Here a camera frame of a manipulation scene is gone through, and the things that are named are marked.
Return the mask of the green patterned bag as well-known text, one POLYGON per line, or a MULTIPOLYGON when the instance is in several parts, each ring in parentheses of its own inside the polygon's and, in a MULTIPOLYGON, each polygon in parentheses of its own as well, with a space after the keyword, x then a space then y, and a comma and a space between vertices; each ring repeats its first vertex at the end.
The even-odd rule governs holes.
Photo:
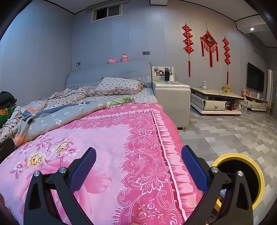
POLYGON ((7 122, 7 120, 11 117, 15 108, 16 108, 16 105, 11 105, 7 108, 0 109, 0 127, 1 128, 7 122))

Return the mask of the pink floral bedspread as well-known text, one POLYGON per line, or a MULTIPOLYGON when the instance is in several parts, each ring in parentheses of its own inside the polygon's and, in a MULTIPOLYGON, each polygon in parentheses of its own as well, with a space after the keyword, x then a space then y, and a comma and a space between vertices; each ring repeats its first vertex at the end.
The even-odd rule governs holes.
POLYGON ((202 197, 162 106, 128 103, 40 135, 1 164, 1 194, 20 224, 33 173, 67 167, 89 147, 96 162, 74 195, 94 224, 183 224, 202 197))

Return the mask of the polka dot pillow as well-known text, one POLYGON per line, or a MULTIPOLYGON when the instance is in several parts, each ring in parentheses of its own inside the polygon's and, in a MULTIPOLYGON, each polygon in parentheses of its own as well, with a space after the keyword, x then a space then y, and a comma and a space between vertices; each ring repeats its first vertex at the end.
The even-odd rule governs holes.
POLYGON ((134 95, 144 89, 140 81, 126 78, 104 77, 94 91, 96 96, 134 95))

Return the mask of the yellow pot ornament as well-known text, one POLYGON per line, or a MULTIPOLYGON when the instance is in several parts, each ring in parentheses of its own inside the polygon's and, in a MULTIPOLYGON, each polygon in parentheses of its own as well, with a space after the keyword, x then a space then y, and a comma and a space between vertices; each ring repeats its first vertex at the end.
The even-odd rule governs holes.
POLYGON ((228 86, 228 85, 225 85, 222 87, 222 91, 225 92, 225 93, 228 93, 231 91, 231 88, 228 86))

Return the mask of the white bedside cabinet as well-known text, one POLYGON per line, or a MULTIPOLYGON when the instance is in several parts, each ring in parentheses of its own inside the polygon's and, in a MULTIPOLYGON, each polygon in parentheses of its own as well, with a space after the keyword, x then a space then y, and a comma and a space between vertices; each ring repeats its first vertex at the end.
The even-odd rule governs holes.
POLYGON ((176 80, 173 67, 152 66, 152 90, 157 102, 178 129, 185 130, 189 124, 191 88, 176 80), (164 69, 169 68, 169 81, 164 81, 164 69))

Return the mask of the white floor air conditioner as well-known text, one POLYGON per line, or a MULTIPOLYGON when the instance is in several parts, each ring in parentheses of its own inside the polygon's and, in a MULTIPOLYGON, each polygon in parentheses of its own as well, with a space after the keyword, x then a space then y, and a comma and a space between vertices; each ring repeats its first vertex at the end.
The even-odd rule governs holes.
POLYGON ((266 101, 271 105, 273 94, 273 71, 271 69, 267 70, 267 92, 266 92, 266 101))

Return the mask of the small white bottle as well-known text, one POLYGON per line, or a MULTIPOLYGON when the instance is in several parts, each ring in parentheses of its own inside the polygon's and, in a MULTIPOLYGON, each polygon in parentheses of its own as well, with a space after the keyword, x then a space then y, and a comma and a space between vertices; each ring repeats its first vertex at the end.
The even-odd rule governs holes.
POLYGON ((207 82, 206 82, 206 81, 203 81, 201 87, 202 87, 202 89, 207 89, 207 82))

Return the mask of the pink plush doll left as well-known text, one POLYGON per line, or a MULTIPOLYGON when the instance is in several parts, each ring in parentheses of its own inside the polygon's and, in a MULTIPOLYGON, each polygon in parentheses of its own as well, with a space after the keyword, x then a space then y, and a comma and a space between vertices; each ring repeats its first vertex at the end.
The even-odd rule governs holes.
POLYGON ((108 60, 108 64, 114 64, 114 63, 117 63, 117 60, 115 58, 108 60))

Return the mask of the pink plush doll right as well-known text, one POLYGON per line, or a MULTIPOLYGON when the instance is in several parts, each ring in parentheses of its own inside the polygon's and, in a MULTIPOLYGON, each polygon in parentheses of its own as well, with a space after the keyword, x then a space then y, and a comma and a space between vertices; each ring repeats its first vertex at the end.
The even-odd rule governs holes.
POLYGON ((122 55, 122 62, 128 62, 128 56, 126 54, 122 55))

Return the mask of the black thermos bottle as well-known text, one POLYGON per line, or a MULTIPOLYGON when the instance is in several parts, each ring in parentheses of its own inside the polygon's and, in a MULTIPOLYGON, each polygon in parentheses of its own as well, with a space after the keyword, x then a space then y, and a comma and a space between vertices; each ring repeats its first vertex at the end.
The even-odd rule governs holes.
POLYGON ((164 81, 168 82, 168 81, 169 81, 169 77, 170 77, 169 68, 166 67, 166 68, 164 69, 164 81))

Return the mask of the grey bed headboard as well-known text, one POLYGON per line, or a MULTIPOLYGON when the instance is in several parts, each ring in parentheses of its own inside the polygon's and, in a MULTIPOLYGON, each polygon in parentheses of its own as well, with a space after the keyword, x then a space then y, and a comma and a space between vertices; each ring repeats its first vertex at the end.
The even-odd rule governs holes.
POLYGON ((138 80, 148 87, 152 82, 151 65, 148 61, 138 60, 79 69, 69 73, 65 87, 76 89, 82 86, 97 86, 104 77, 138 80))

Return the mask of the centre red knot hanging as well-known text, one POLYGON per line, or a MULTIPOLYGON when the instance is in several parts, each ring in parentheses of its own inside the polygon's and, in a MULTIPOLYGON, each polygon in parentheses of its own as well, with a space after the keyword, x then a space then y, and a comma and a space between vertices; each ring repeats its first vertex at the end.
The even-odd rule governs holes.
POLYGON ((206 33, 200 37, 200 44, 201 44, 201 55, 202 57, 205 56, 205 52, 208 53, 209 56, 209 66, 213 67, 213 54, 216 54, 216 61, 219 61, 219 52, 218 52, 218 43, 213 38, 211 33, 208 30, 208 26, 206 23, 206 33))

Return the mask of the left red knot hanging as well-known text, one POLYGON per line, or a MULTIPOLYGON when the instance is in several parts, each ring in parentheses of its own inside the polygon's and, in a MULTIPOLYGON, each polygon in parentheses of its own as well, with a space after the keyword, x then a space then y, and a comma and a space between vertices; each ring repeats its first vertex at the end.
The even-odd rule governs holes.
POLYGON ((190 54, 194 51, 192 45, 194 42, 191 40, 193 35, 191 34, 192 29, 187 25, 187 23, 181 27, 183 32, 183 37, 185 38, 183 42, 185 43, 185 47, 183 48, 185 52, 188 54, 188 76, 191 77, 191 60, 190 54))

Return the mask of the small window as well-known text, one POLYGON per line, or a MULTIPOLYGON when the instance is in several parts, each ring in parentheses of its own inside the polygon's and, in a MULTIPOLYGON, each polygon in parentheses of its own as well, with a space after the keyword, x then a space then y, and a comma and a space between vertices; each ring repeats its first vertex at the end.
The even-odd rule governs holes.
POLYGON ((92 11, 91 23, 105 20, 108 18, 114 18, 123 16, 123 4, 110 5, 102 7, 100 9, 92 11))

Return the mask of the black wall television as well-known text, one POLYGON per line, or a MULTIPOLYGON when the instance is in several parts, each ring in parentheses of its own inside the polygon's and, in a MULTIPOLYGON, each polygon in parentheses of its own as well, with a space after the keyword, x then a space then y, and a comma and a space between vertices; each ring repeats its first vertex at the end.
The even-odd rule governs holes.
POLYGON ((265 73, 250 62, 247 64, 247 87, 257 92, 264 92, 265 73))

